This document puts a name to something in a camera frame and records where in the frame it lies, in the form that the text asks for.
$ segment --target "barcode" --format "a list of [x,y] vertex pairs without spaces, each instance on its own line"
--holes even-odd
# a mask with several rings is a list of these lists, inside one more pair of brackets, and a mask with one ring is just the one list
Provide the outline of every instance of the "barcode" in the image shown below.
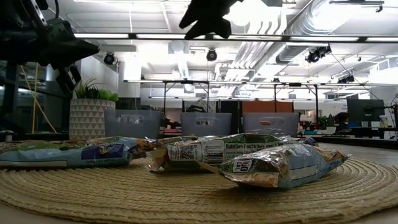
[[224,150],[219,147],[206,147],[207,148],[207,164],[221,164],[224,159]]

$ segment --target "yellow cable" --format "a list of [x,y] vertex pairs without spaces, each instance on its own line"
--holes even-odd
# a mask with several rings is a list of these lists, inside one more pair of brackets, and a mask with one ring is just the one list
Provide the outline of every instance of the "yellow cable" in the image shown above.
[[[35,74],[35,95],[36,97],[36,88],[37,88],[37,73],[39,71],[39,63],[36,63],[36,74]],[[36,103],[33,104],[33,123],[32,123],[32,134],[35,133],[35,121],[36,121]]]
[[[25,81],[26,81],[27,87],[29,88],[30,94],[32,94],[32,89],[31,89],[31,87],[30,87],[30,85],[29,85],[29,82],[27,81],[27,76],[26,76],[26,73],[25,73],[25,70],[24,70],[24,67],[23,67],[23,66],[21,66],[21,70],[22,70],[22,72],[23,72],[23,74],[24,74],[24,76],[25,76]],[[45,115],[45,113],[44,113],[42,107],[40,106],[40,103],[37,101],[36,96],[33,95],[33,94],[32,94],[32,96],[33,96],[33,99],[34,99],[35,103],[37,103],[37,106],[39,107],[39,110],[42,112],[42,114],[43,114],[43,116],[44,116],[44,119],[48,122],[48,124],[50,125],[50,127],[52,128],[52,130],[54,131],[54,133],[57,133],[57,131],[55,130],[55,128],[52,126],[51,122],[49,121],[49,119],[48,119],[47,116]]]

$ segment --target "gray storage bin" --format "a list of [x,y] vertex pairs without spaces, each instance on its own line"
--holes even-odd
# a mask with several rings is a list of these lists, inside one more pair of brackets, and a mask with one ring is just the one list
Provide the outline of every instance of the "gray storage bin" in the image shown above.
[[181,113],[183,136],[227,136],[231,129],[230,113]]
[[245,113],[245,133],[271,134],[273,136],[297,137],[298,113]]
[[162,115],[160,111],[106,110],[105,136],[157,139]]

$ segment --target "round woven mat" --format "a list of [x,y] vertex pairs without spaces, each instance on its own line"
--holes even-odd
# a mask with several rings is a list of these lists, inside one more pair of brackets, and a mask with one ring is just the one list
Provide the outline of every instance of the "round woven mat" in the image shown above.
[[128,167],[0,170],[0,201],[42,215],[100,223],[341,223],[398,204],[398,172],[349,159],[291,190],[242,189],[210,173]]

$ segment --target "white patterned planter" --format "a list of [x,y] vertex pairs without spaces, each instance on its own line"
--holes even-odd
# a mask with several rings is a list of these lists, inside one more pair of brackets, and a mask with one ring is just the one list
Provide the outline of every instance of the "white patterned planter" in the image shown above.
[[98,99],[70,101],[69,139],[89,140],[105,137],[105,110],[115,110],[115,102]]

